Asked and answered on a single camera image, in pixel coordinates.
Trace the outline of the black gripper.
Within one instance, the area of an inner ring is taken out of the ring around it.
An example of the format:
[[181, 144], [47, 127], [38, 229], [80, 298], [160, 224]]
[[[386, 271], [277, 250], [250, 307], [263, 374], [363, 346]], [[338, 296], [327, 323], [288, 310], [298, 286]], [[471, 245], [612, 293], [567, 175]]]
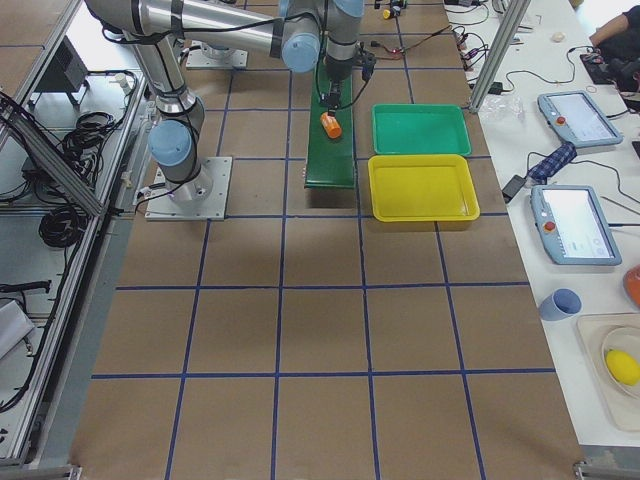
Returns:
[[323, 106], [328, 111], [350, 109], [352, 102], [342, 101], [342, 84], [351, 78], [352, 62], [325, 62], [324, 70], [329, 82], [329, 90], [322, 95]]

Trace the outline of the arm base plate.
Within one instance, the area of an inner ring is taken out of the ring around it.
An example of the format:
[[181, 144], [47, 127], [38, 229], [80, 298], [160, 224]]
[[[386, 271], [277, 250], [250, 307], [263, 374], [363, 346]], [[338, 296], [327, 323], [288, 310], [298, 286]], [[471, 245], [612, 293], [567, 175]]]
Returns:
[[222, 221], [225, 218], [232, 171], [231, 157], [207, 157], [201, 160], [199, 175], [185, 185], [171, 182], [157, 167], [155, 182], [162, 187], [151, 193], [144, 214], [148, 221]]
[[190, 70], [243, 70], [247, 67], [248, 53], [244, 50], [212, 46], [195, 42], [186, 57]]

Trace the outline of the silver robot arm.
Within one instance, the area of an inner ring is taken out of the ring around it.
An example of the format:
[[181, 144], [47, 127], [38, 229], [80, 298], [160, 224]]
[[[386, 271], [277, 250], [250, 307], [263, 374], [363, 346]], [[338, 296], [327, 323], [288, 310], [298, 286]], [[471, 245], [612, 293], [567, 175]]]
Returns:
[[324, 61], [334, 83], [348, 74], [363, 5], [343, 1], [286, 1], [269, 16], [221, 1], [89, 1], [90, 14], [113, 41], [132, 48], [157, 101], [161, 123], [149, 147], [174, 192], [208, 191], [197, 147], [204, 105], [188, 87], [172, 45], [196, 40], [220, 48], [255, 50], [280, 59], [296, 73]]
[[333, 116], [351, 106], [342, 100], [342, 84], [360, 61], [358, 37], [362, 1], [282, 1], [270, 17], [214, 1], [185, 1], [180, 27], [187, 39], [216, 46], [261, 51], [292, 72], [322, 65], [329, 81], [319, 102]]

